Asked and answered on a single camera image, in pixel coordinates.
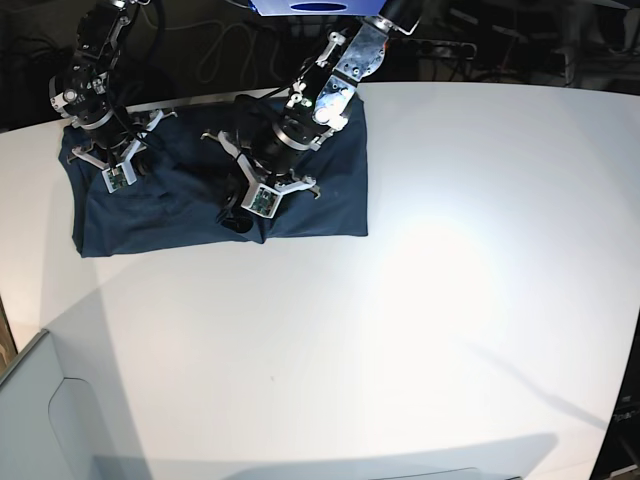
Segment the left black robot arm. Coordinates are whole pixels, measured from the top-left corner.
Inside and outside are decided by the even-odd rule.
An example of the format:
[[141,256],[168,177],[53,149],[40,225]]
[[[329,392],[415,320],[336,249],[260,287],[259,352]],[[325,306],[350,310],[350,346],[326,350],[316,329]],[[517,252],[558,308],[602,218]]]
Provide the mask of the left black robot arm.
[[262,125],[247,140],[238,128],[202,134],[233,160],[218,223],[244,234],[254,218],[274,219],[291,194],[320,197],[316,179],[298,175],[296,165],[347,125],[356,90],[383,63],[391,33],[411,35],[423,10],[421,1],[387,1],[377,15],[358,17],[330,32],[324,50],[285,86],[288,96],[281,111],[268,105],[267,95],[240,94],[234,99],[237,118],[254,111]]

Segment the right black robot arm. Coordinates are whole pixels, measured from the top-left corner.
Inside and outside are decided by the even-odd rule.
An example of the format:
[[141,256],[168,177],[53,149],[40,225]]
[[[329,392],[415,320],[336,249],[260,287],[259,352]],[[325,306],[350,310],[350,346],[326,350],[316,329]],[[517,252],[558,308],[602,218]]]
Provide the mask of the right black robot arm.
[[154,39],[142,60],[147,63],[165,33],[163,3],[98,1],[80,20],[69,65],[49,82],[52,108],[76,130],[63,141],[66,162],[91,165],[111,193],[147,173],[141,154],[162,146],[156,129],[176,115],[170,109],[131,113],[126,107],[144,83],[124,78],[118,63],[146,5],[153,7],[157,17]]

